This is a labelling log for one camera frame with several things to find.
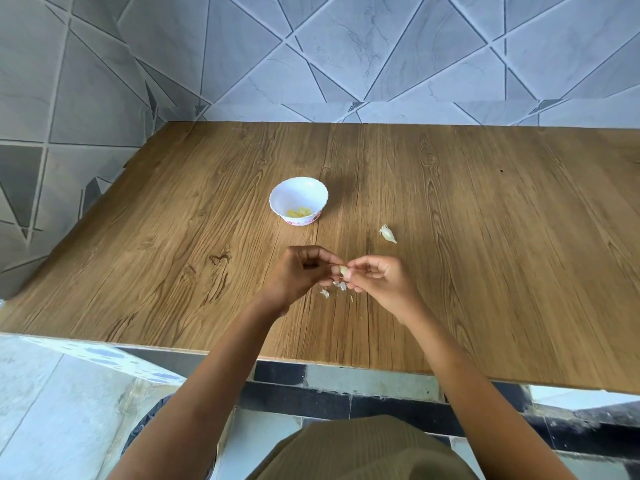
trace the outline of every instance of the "tiled wall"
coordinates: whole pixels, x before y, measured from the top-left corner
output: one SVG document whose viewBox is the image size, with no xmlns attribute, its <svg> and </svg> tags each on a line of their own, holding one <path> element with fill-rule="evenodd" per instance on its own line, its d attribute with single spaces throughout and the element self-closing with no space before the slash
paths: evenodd
<svg viewBox="0 0 640 480">
<path fill-rule="evenodd" d="M 640 0 L 0 0 L 0 298 L 171 120 L 640 128 Z"/>
</svg>

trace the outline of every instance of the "person's right arm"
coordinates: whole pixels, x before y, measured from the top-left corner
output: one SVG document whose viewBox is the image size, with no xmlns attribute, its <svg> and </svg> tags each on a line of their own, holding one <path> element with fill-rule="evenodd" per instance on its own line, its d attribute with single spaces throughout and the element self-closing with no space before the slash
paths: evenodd
<svg viewBox="0 0 640 480">
<path fill-rule="evenodd" d="M 420 344 L 488 480 L 575 480 L 437 320 L 402 260 L 363 256 L 347 266 L 348 287 L 372 295 Z"/>
</svg>

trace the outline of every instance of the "white bowl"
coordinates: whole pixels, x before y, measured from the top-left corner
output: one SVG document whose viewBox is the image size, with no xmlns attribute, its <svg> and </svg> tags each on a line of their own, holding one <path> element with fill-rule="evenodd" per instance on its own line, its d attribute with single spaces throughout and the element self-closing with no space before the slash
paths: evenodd
<svg viewBox="0 0 640 480">
<path fill-rule="evenodd" d="M 269 206 L 272 211 L 292 226 L 306 226 L 314 222 L 326 205 L 329 192 L 322 182 L 311 177 L 295 177 L 279 183 L 271 191 Z M 287 217 L 288 210 L 306 207 L 311 210 L 307 217 Z"/>
</svg>

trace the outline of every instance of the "person's right hand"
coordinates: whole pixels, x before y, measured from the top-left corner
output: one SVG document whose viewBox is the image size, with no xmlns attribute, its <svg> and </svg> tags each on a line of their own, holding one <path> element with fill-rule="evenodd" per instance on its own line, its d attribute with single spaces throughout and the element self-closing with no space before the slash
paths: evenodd
<svg viewBox="0 0 640 480">
<path fill-rule="evenodd" d="M 363 256 L 347 263 L 344 281 L 358 293 L 366 291 L 400 323 L 420 313 L 426 304 L 402 259 Z"/>
</svg>

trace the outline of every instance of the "peeled garlic clove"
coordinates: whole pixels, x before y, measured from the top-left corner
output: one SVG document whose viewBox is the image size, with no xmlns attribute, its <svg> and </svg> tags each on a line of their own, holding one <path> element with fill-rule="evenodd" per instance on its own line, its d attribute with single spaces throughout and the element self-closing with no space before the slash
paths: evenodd
<svg viewBox="0 0 640 480">
<path fill-rule="evenodd" d="M 396 241 L 396 238 L 394 237 L 394 233 L 391 232 L 391 229 L 389 229 L 389 227 L 386 224 L 380 227 L 380 234 L 382 234 L 382 237 L 384 237 L 386 240 L 393 242 L 395 244 L 398 243 Z"/>
</svg>

